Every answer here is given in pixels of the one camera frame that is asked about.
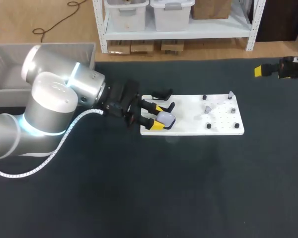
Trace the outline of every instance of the white cable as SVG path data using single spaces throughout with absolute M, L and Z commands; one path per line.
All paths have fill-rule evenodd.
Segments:
M 0 171 L 0 176 L 2 177 L 6 177 L 6 178 L 9 178 L 9 179 L 19 179 L 19 178 L 24 178 L 24 177 L 27 177 L 29 175 L 33 175 L 35 174 L 36 172 L 40 171 L 41 169 L 44 168 L 44 166 L 46 166 L 53 158 L 54 156 L 57 154 L 57 152 L 59 151 L 59 149 L 61 148 L 61 146 L 63 145 L 63 143 L 65 142 L 66 138 L 68 137 L 68 135 L 70 134 L 71 130 L 73 129 L 73 127 L 76 125 L 76 123 L 82 118 L 84 117 L 85 115 L 87 114 L 91 114 L 91 113 L 96 113 L 96 114 L 100 114 L 100 115 L 103 115 L 104 111 L 100 110 L 100 109 L 90 109 L 90 110 L 87 110 L 81 114 L 79 114 L 75 120 L 71 123 L 71 125 L 69 126 L 69 128 L 67 129 L 67 131 L 65 132 L 63 138 L 61 139 L 58 147 L 56 148 L 56 150 L 38 167 L 36 167 L 35 169 L 27 172 L 27 173 L 23 173 L 23 174 L 19 174 L 19 175 L 9 175 L 9 174 L 6 174 L 6 173 L 3 173 Z

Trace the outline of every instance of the white storage box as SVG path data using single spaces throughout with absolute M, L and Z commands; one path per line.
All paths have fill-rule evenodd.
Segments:
M 105 7 L 118 32 L 144 31 L 149 0 L 105 0 Z
M 195 0 L 150 0 L 157 31 L 184 31 Z

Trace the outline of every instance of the white perforated plate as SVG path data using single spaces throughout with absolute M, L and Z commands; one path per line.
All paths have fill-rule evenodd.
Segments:
M 170 103 L 175 102 L 172 114 L 176 122 L 170 130 L 146 130 L 140 128 L 141 135 L 163 135 L 163 136 L 188 136 L 188 135 L 243 135 L 244 126 L 239 112 L 236 96 L 227 98 L 227 94 L 206 95 L 172 95 L 168 101 L 153 100 L 150 95 L 143 95 L 142 99 L 157 103 L 159 106 L 168 108 Z M 212 111 L 205 114 L 205 107 L 209 106 Z M 141 115 L 146 118 L 155 118 L 147 110 L 142 109 Z

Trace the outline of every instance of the cardboard box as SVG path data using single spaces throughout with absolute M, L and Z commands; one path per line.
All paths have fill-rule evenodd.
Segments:
M 111 55 L 130 55 L 129 40 L 108 41 L 108 53 Z
M 163 40 L 161 44 L 162 51 L 183 51 L 184 40 Z
M 226 19 L 230 15 L 232 0 L 195 0 L 193 19 Z
M 154 40 L 132 40 L 131 52 L 153 52 Z

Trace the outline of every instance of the metal shelving unit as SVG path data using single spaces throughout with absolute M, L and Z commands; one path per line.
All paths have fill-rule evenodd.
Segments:
M 138 32 L 116 32 L 107 12 L 103 18 L 102 0 L 93 0 L 99 41 L 103 53 L 107 51 L 107 40 L 164 40 L 164 39 L 205 39 L 248 37 L 246 50 L 252 51 L 262 18 L 266 0 L 254 0 L 254 19 L 250 24 L 242 0 L 233 0 L 228 19 L 194 20 L 190 18 L 186 31 L 157 32 L 153 9 L 148 7 L 146 28 Z

